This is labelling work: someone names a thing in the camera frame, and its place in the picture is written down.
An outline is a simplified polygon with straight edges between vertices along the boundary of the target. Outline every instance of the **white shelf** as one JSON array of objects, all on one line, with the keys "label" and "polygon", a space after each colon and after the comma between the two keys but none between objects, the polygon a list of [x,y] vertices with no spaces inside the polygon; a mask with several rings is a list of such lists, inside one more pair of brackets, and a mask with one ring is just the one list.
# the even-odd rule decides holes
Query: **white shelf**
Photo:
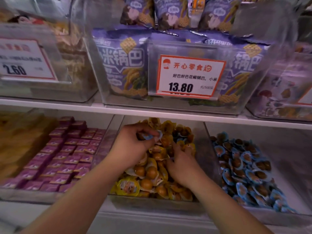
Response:
[{"label": "white shelf", "polygon": [[103,105],[99,94],[86,103],[0,97],[0,105],[312,130],[312,123],[258,119],[246,109],[242,114],[235,116]]}]

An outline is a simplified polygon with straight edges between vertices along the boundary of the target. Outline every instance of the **pink snack package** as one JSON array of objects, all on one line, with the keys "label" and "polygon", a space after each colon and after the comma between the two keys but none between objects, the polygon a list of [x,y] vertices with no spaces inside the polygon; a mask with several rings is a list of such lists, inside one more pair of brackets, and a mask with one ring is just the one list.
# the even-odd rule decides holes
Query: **pink snack package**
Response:
[{"label": "pink snack package", "polygon": [[98,140],[91,140],[89,145],[99,146],[99,143],[100,143],[100,141],[98,141]]},{"label": "pink snack package", "polygon": [[52,158],[53,158],[53,154],[39,152],[33,157],[32,160],[48,162]]},{"label": "pink snack package", "polygon": [[98,130],[96,131],[96,134],[104,135],[105,132],[106,132],[106,129],[98,129]]},{"label": "pink snack package", "polygon": [[90,143],[89,139],[80,139],[77,143],[77,145],[82,145],[82,146],[88,146]]},{"label": "pink snack package", "polygon": [[90,170],[89,169],[83,169],[81,170],[76,176],[76,179],[81,179],[85,174],[87,174]]},{"label": "pink snack package", "polygon": [[26,180],[35,180],[39,175],[38,170],[24,169],[18,174],[17,177],[23,178]]},{"label": "pink snack package", "polygon": [[53,177],[57,173],[57,168],[46,168],[40,175],[41,177]]},{"label": "pink snack package", "polygon": [[48,165],[47,168],[59,168],[63,164],[64,160],[53,159]]},{"label": "pink snack package", "polygon": [[85,148],[87,148],[87,146],[77,146],[75,153],[84,153]]},{"label": "pink snack package", "polygon": [[56,174],[50,181],[50,184],[66,184],[71,178],[70,174]]},{"label": "pink snack package", "polygon": [[95,139],[95,140],[102,140],[102,138],[103,138],[103,135],[95,134],[95,135],[93,136],[92,139]]},{"label": "pink snack package", "polygon": [[62,193],[65,193],[66,191],[68,191],[71,187],[73,187],[73,183],[69,183],[69,184],[66,184],[66,185],[61,185],[60,186],[60,189],[59,189],[59,192],[62,192]]},{"label": "pink snack package", "polygon": [[68,156],[65,161],[64,164],[78,164],[79,161],[81,159],[81,156]]},{"label": "pink snack package", "polygon": [[49,134],[51,138],[62,138],[65,136],[65,131],[64,130],[53,130]]},{"label": "pink snack package", "polygon": [[67,135],[69,138],[80,138],[81,134],[81,130],[70,130]]},{"label": "pink snack package", "polygon": [[6,178],[1,181],[0,187],[5,189],[20,189],[25,185],[26,182],[27,180],[21,177]]},{"label": "pink snack package", "polygon": [[57,184],[43,184],[40,188],[40,191],[57,192],[59,188],[60,188],[60,185],[57,185]]},{"label": "pink snack package", "polygon": [[65,141],[65,144],[67,145],[76,145],[79,142],[79,139],[75,139],[75,138],[68,138]]},{"label": "pink snack package", "polygon": [[93,160],[93,155],[91,154],[84,154],[81,156],[80,162],[87,162],[87,163],[91,163]]},{"label": "pink snack package", "polygon": [[64,130],[65,132],[67,132],[69,130],[69,125],[59,125],[55,129],[56,130]]},{"label": "pink snack package", "polygon": [[92,139],[93,138],[93,136],[95,135],[95,133],[84,133],[82,136],[81,136],[81,138],[82,139]]},{"label": "pink snack package", "polygon": [[64,143],[64,139],[62,138],[52,138],[49,140],[49,142],[46,145],[50,145],[50,146],[62,146],[62,144]]},{"label": "pink snack package", "polygon": [[98,147],[96,147],[96,146],[89,145],[89,146],[87,146],[87,147],[84,149],[84,151],[85,151],[85,153],[88,153],[88,154],[95,154],[97,148],[98,148]]},{"label": "pink snack package", "polygon": [[76,168],[75,164],[63,164],[61,165],[61,167],[59,167],[57,173],[72,174],[75,168]]},{"label": "pink snack package", "polygon": [[76,145],[64,145],[60,151],[65,153],[73,153],[75,149]]},{"label": "pink snack package", "polygon": [[97,132],[97,128],[87,128],[86,130],[85,130],[85,132],[86,133],[96,133]]},{"label": "pink snack package", "polygon": [[75,121],[71,124],[71,129],[73,130],[85,130],[87,129],[86,121]]},{"label": "pink snack package", "polygon": [[43,184],[44,183],[40,181],[29,181],[24,185],[23,190],[38,191]]},{"label": "pink snack package", "polygon": [[69,125],[75,121],[74,117],[61,117],[58,119],[60,125]]},{"label": "pink snack package", "polygon": [[29,163],[24,166],[24,169],[41,170],[44,166],[45,163],[42,161],[30,160]]},{"label": "pink snack package", "polygon": [[50,183],[53,177],[38,177],[36,181],[45,183]]},{"label": "pink snack package", "polygon": [[53,154],[53,153],[57,153],[58,151],[59,151],[58,147],[47,145],[43,149],[41,149],[40,152]]},{"label": "pink snack package", "polygon": [[83,169],[91,169],[90,163],[78,163],[74,169],[74,172],[80,172]]},{"label": "pink snack package", "polygon": [[59,152],[55,155],[53,160],[65,160],[69,156],[69,153]]}]

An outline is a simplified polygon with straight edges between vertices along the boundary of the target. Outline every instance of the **shelf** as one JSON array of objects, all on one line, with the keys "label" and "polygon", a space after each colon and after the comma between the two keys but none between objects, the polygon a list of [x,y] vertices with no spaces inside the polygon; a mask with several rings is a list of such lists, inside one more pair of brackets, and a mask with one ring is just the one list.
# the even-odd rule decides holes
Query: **shelf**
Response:
[{"label": "shelf", "polygon": [[258,119],[246,109],[242,114],[235,116],[103,105],[99,94],[86,103],[0,97],[0,105],[312,130],[312,123]]}]

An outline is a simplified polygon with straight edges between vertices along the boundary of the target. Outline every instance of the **price label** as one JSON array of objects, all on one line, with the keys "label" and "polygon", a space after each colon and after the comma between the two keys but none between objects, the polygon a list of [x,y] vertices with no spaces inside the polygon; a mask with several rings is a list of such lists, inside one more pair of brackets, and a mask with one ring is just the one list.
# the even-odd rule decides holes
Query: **price label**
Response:
[{"label": "price label", "polygon": [[226,61],[160,55],[156,94],[209,99]]},{"label": "price label", "polygon": [[299,99],[297,104],[301,105],[312,104],[312,87]]},{"label": "price label", "polygon": [[36,40],[0,38],[0,77],[8,80],[57,81]]}]

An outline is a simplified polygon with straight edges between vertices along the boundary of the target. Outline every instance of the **pile of packaged eggs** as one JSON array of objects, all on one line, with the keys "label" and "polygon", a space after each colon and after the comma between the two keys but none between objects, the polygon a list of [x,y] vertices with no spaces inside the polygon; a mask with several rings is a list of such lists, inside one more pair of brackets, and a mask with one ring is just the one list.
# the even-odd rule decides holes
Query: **pile of packaged eggs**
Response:
[{"label": "pile of packaged eggs", "polygon": [[243,206],[297,213],[290,208],[271,173],[271,162],[250,140],[232,139],[226,132],[211,136],[222,170],[222,188]]},{"label": "pile of packaged eggs", "polygon": [[[141,123],[158,130],[160,139],[146,151],[138,164],[121,175],[110,194],[193,201],[192,192],[175,182],[166,168],[167,159],[174,156],[173,141],[180,145],[182,150],[190,147],[192,155],[195,156],[196,149],[191,128],[171,121],[161,123],[159,118],[149,118]],[[145,140],[151,139],[152,136],[138,133],[137,138]]]}]

